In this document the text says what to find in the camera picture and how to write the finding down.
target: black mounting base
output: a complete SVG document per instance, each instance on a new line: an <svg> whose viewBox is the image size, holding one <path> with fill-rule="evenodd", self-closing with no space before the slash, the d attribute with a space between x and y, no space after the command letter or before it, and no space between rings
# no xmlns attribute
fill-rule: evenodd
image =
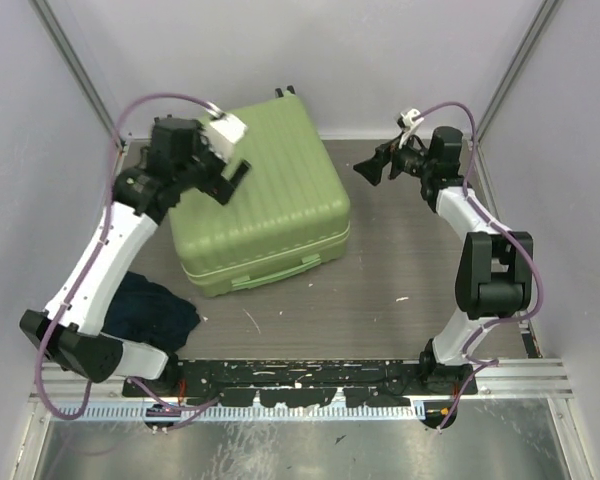
<svg viewBox="0 0 600 480"><path fill-rule="evenodd" d="M278 403L289 408L331 403L342 388L350 408L409 406L410 395L453 395L466 377L431 376L423 381L421 366L403 360L194 360L180 362L184 397L190 405L213 398L228 407L253 405L256 393L265 407ZM161 396L181 395L180 386L153 385ZM477 393L475 383L466 394ZM125 383L125 397L145 397Z"/></svg>

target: wooden floor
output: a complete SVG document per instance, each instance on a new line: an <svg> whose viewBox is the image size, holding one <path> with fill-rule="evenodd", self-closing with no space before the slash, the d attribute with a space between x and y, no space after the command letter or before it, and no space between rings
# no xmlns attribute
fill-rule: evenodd
<svg viewBox="0 0 600 480"><path fill-rule="evenodd" d="M183 358L416 359L446 325L462 242L422 201L418 180L403 175L374 188L352 170L380 142L325 143L351 199L344 258L209 299L184 275L168 221L136 257L132 271L191 301L204 319ZM492 331L477 354L525 357L517 325Z"/></svg>

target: white cable clip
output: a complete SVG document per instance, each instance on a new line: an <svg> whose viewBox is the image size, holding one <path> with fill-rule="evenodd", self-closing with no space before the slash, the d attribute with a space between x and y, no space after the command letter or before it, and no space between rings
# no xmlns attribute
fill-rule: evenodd
<svg viewBox="0 0 600 480"><path fill-rule="evenodd" d="M415 120L415 117L418 115L420 115L420 111L412 108L410 110L403 110L396 118L396 123L402 129L402 136L400 137L398 148L402 148L402 146L407 143L409 137L416 133L416 130L424 121L424 118Z"/></svg>
<svg viewBox="0 0 600 480"><path fill-rule="evenodd" d="M205 110L209 112L215 119L218 119L224 115L224 111L215 103L207 102L207 108L205 108Z"/></svg>

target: metal floor plate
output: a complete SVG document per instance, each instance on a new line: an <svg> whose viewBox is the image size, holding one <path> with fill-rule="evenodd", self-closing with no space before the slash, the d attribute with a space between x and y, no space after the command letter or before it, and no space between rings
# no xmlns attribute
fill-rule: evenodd
<svg viewBox="0 0 600 480"><path fill-rule="evenodd" d="M93 456L98 451L109 451ZM546 400L463 402L442 435L417 420L52 422L35 479L569 478Z"/></svg>

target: metal frame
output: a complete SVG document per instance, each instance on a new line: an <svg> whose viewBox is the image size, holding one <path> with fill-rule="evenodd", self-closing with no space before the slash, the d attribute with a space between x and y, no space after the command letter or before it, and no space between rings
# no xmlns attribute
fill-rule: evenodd
<svg viewBox="0 0 600 480"><path fill-rule="evenodd" d="M58 23L52 8L46 0L30 0L30 3L49 32L52 41L58 48L68 68L76 78L81 90L94 108L98 119L107 130L111 131L114 125L112 117L89 78L89 75L85 71L80 59L77 57L62 27ZM494 92L478 127L477 173L485 193L487 206L496 217L499 217L496 206L497 202L494 196L492 182L485 165L484 155L479 147L479 142L484 138L513 83L525 66L527 60L530 58L538 39L561 4L562 0L544 0L542 2L507 71L500 81L498 88ZM84 379L81 377L71 372L63 372L57 365L53 364L44 366L44 376L48 393L54 402L70 407L81 400L84 392ZM94 403L88 410L88 415L84 417L84 421L89 421L90 419L103 420L106 415L111 415L112 412L116 412L116 415L118 415L118 417L116 417L117 420L122 419L122 416L137 421L137 416L128 414L134 412L139 414L143 409L139 409L138 407L146 404L142 400L122 398L122 381L123 380L120 378L110 379L93 386L92 399ZM560 360L502 360L499 368L485 369L479 372L476 375L476 382L478 384L479 393L477 395L463 397L463 402L500 398L547 398L559 441L562 445L572 477L578 479L593 478L590 464L587 461L585 449L582 445L582 439L578 433L576 421L574 420L574 414L572 412L574 401L573 392ZM418 402L424 400L449 399L449 397L445 396L410 398L413 400L414 405L417 405ZM212 409L211 411L215 413L207 414L208 420L233 418L232 416L238 418L237 416L240 415L235 409L225 408L223 410L224 407L214 408L215 410ZM14 480L29 479L35 474L35 469L40 455L42 454L49 422L51 421L50 414L46 412L44 406L37 398L35 391L32 392L27 409L29 409L31 420L23 434L23 444L19 450L18 458L14 463ZM297 420L301 413L302 416L305 416L307 414L306 410L308 409L301 409L303 410L302 412L300 412L299 409L293 414L280 414L278 412L267 413L264 410L271 409L258 410L257 415L262 418L271 419L271 414L273 413L274 416L278 416L279 418ZM414 411L402 412L387 410L380 412L379 410L376 410L376 412L380 414L377 418L396 419L404 418L404 415L411 415L414 418L417 418L417 415L413 415ZM333 409L331 410L331 413L333 413L335 417L339 415L338 412ZM373 415L366 410L357 411L355 414L358 415L359 418ZM203 416L200 420L205 421L205 418L207 417Z"/></svg>
<svg viewBox="0 0 600 480"><path fill-rule="evenodd" d="M104 101L100 97L91 78L87 74L82 62L78 58L69 38L64 33L60 22L53 13L53 9L46 0L29 0L29 3L38 14L38 18L49 33L51 40L55 44L62 59L67 64L69 71L75 78L80 90L87 98L87 101L94 110L94 113L108 132L114 131L115 122L109 114Z"/></svg>
<svg viewBox="0 0 600 480"><path fill-rule="evenodd" d="M524 37L522 37L522 41L520 42L507 71L500 80L500 84L492 95L489 105L480 120L480 124L478 125L478 143L482 141L487 133L491 122L497 111L500 109L500 105L502 105L502 102L509 93L513 83L526 65L527 60L531 57L540 36L546 30L550 20L553 18L553 15L561 4L562 0L543 0L538 8L531 25L529 25Z"/></svg>
<svg viewBox="0 0 600 480"><path fill-rule="evenodd" d="M406 363L417 364L416 360ZM84 394L85 379L70 372L63 371L55 363L43 365L47 394L56 402L78 404ZM124 379L111 377L108 380L93 384L91 398L94 402L128 402L134 398L122 397ZM500 360L498 368L487 368L476 374L478 394L467 395L467 400L497 398L573 398L567 373L562 360L552 358ZM448 395L409 395L411 400L448 400ZM31 391L32 401L37 401L35 387Z"/></svg>

